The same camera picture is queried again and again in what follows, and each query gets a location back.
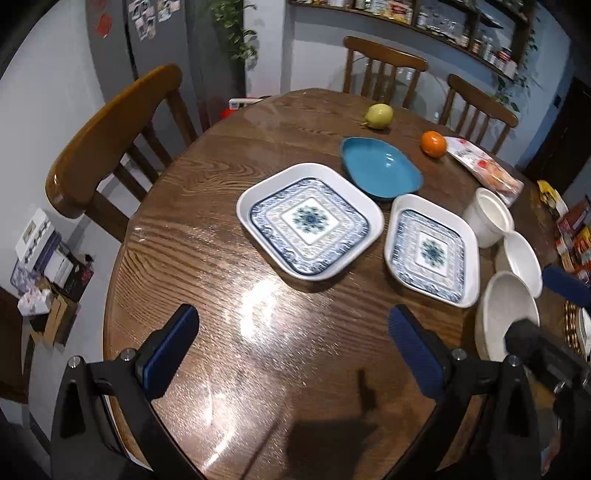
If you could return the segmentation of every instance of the hanging plant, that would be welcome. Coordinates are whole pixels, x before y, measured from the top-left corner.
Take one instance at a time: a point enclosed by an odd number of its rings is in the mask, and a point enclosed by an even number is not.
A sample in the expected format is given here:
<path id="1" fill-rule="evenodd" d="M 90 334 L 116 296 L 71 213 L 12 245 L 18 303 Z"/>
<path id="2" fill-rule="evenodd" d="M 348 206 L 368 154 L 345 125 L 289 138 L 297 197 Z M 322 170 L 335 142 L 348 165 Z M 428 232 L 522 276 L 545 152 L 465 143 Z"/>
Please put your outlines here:
<path id="1" fill-rule="evenodd" d="M 529 80 L 530 72 L 528 70 L 528 63 L 530 59 L 530 53 L 532 51 L 538 51 L 538 45 L 535 43 L 535 30 L 530 30 L 530 36 L 527 39 L 527 45 L 525 47 L 525 55 L 523 62 L 517 70 L 513 84 L 507 85 L 507 82 L 500 75 L 497 76 L 497 87 L 493 98 L 501 105 L 509 105 L 514 112 L 521 113 L 521 110 L 517 104 L 513 101 L 514 95 L 516 96 L 524 89 L 529 92 Z"/>
<path id="2" fill-rule="evenodd" d="M 213 19 L 226 33 L 228 53 L 232 60 L 245 61 L 249 58 L 258 58 L 256 48 L 248 43 L 256 31 L 250 28 L 243 29 L 242 12 L 247 8 L 256 10 L 256 5 L 244 4 L 243 0 L 210 0 L 209 9 L 213 13 Z"/>

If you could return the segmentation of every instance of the chair backrest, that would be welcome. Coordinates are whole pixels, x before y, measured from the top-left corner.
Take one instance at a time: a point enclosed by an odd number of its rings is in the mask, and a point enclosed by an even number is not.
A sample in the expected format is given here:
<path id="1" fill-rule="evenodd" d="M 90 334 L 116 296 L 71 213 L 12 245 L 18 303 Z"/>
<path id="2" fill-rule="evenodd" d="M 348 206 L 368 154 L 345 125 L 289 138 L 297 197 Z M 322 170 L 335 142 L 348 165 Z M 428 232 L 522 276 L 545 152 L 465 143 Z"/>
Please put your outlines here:
<path id="1" fill-rule="evenodd" d="M 127 87 L 88 120 L 47 175 L 47 198 L 58 212 L 69 218 L 86 213 L 117 240 L 124 241 L 129 219 L 96 188 L 113 173 L 140 202 L 144 199 L 146 191 L 120 163 L 127 153 L 151 182 L 158 179 L 156 170 L 134 144 L 139 134 L 165 166 L 172 163 L 151 123 L 163 100 L 168 103 L 185 144 L 189 146 L 197 140 L 187 106 L 178 92 L 182 77 L 181 70 L 174 64 L 158 67 Z"/>
<path id="2" fill-rule="evenodd" d="M 363 38 L 345 37 L 343 40 L 345 47 L 349 49 L 347 53 L 347 63 L 345 65 L 345 84 L 343 85 L 343 92 L 349 93 L 351 90 L 351 75 L 353 70 L 353 55 L 358 51 L 368 58 L 368 64 L 365 67 L 365 75 L 363 77 L 363 84 L 361 86 L 361 96 L 370 98 L 371 77 L 374 60 L 380 62 L 378 67 L 378 77 L 375 82 L 374 92 L 371 94 L 371 99 L 379 102 L 382 100 L 382 90 L 385 89 L 383 103 L 389 104 L 392 101 L 392 96 L 396 89 L 396 73 L 399 68 L 414 69 L 413 78 L 408 87 L 408 92 L 404 101 L 403 108 L 408 108 L 413 99 L 414 91 L 417 88 L 418 78 L 421 72 L 426 72 L 429 67 L 425 59 L 405 53 L 395 48 L 387 47 L 380 43 L 376 43 Z M 388 79 L 385 79 L 386 64 L 391 65 L 392 69 Z"/>
<path id="3" fill-rule="evenodd" d="M 507 108 L 492 99 L 489 95 L 485 94 L 483 91 L 477 89 L 474 85 L 471 85 L 457 75 L 450 74 L 447 77 L 447 84 L 449 85 L 449 93 L 447 94 L 447 99 L 445 106 L 443 107 L 443 112 L 441 113 L 441 118 L 439 119 L 439 124 L 447 124 L 450 113 L 452 112 L 453 99 L 456 96 L 456 93 L 459 93 L 460 96 L 465 100 L 466 105 L 464 106 L 462 115 L 456 125 L 455 131 L 457 135 L 461 135 L 460 132 L 462 131 L 464 123 L 466 122 L 468 110 L 470 109 L 471 105 L 476 109 L 476 111 L 474 112 L 474 116 L 470 121 L 466 135 L 463 135 L 466 140 L 470 140 L 472 134 L 474 133 L 480 112 L 483 112 L 486 117 L 482 123 L 482 127 L 480 128 L 480 133 L 478 133 L 478 137 L 476 137 L 476 145 L 480 145 L 480 142 L 482 142 L 491 118 L 500 120 L 505 124 L 505 128 L 499 135 L 499 138 L 496 140 L 496 143 L 491 150 L 491 153 L 496 155 L 511 128 L 515 128 L 517 126 L 517 117 L 507 110 Z"/>

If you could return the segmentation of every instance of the silver screw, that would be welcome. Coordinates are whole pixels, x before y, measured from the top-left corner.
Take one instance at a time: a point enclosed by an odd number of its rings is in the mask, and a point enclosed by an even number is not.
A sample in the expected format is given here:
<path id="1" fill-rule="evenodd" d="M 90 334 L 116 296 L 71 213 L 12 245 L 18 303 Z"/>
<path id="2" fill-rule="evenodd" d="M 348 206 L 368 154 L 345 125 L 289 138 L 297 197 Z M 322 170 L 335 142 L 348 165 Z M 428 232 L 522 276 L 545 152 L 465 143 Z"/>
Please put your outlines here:
<path id="1" fill-rule="evenodd" d="M 516 367 L 517 365 L 519 365 L 519 359 L 515 355 L 509 355 L 509 357 L 507 357 L 507 361 L 509 362 L 509 365 L 512 367 Z"/>
<path id="2" fill-rule="evenodd" d="M 566 383 L 564 381 L 558 382 L 554 387 L 554 395 L 558 395 L 560 392 L 562 392 L 565 385 Z"/>
<path id="3" fill-rule="evenodd" d="M 76 368 L 78 365 L 80 365 L 81 361 L 82 359 L 78 355 L 75 355 L 68 360 L 68 367 Z"/>
<path id="4" fill-rule="evenodd" d="M 133 357 L 135 357 L 135 349 L 133 348 L 126 348 L 119 354 L 119 358 L 124 362 L 129 362 Z"/>
<path id="5" fill-rule="evenodd" d="M 467 353 L 466 353 L 466 352 L 465 352 L 463 349 L 461 349 L 461 348 L 456 348 L 456 349 L 452 350 L 452 356 L 453 356 L 453 357 L 454 357 L 456 360 L 458 360 L 458 361 L 460 361 L 460 362 L 461 362 L 462 360 L 465 360 L 465 359 L 467 358 L 467 356 L 468 356 L 468 355 L 467 355 Z"/>

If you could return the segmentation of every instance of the gray floor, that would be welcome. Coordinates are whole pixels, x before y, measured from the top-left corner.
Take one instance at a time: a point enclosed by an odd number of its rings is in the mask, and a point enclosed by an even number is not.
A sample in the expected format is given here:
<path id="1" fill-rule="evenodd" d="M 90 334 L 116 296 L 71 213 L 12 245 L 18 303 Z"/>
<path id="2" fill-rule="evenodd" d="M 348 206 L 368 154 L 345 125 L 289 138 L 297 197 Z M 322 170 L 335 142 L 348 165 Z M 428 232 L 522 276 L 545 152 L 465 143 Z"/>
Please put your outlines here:
<path id="1" fill-rule="evenodd" d="M 136 169 L 132 174 L 146 188 L 149 181 Z M 99 190 L 123 213 L 131 216 L 139 202 L 115 178 L 109 178 L 99 186 Z M 103 358 L 102 335 L 105 300 L 115 258 L 121 244 L 95 223 L 83 218 L 79 228 L 69 240 L 74 253 L 90 254 L 95 263 L 94 275 L 82 296 L 76 320 L 72 326 L 66 345 L 55 344 L 48 347 L 39 343 L 35 347 L 31 377 L 29 382 L 29 403 L 23 406 L 0 398 L 0 408 L 10 423 L 22 427 L 22 438 L 31 456 L 49 474 L 49 457 L 37 442 L 28 425 L 29 412 L 41 427 L 43 433 L 51 438 L 51 424 L 56 404 L 61 376 L 68 359 L 81 355 L 87 362 L 100 361 Z M 30 326 L 23 328 L 23 347 L 28 341 Z"/>

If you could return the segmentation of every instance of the wooden dining table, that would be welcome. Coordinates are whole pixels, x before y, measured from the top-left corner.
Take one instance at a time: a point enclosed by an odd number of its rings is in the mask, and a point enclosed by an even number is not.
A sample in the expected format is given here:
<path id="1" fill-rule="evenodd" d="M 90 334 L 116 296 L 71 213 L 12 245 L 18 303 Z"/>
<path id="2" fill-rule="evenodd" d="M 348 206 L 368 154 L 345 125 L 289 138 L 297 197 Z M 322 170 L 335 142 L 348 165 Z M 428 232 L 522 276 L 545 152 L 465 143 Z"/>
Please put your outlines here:
<path id="1" fill-rule="evenodd" d="M 452 130 L 395 108 L 391 126 L 372 131 L 362 125 L 372 103 L 308 89 L 237 111 L 176 159 L 129 223 L 109 286 L 104 356 L 139 347 L 180 304 L 197 307 L 199 334 L 153 406 L 210 479 L 380 480 L 434 407 L 388 337 L 397 304 L 450 348 L 477 355 L 476 305 L 430 299 L 389 273 L 383 251 L 390 202 L 379 204 L 386 224 L 378 240 L 320 283 L 286 275 L 236 216 L 242 192 L 291 165 L 315 162 L 346 175 L 346 137 L 397 147 L 423 173 L 418 195 L 461 215 L 478 181 L 448 155 L 434 160 L 420 148 L 423 132 Z M 544 266 L 556 260 L 554 222 L 537 187 L 522 180 L 511 207 L 515 229 Z M 480 250 L 481 293 L 494 274 L 494 254 L 494 247 Z M 561 336 L 564 300 L 545 288 L 537 304 L 542 327 Z M 113 406 L 125 444 L 141 458 Z M 476 413 L 468 417 L 474 423 Z M 460 454 L 468 430 L 462 426 L 447 461 Z"/>

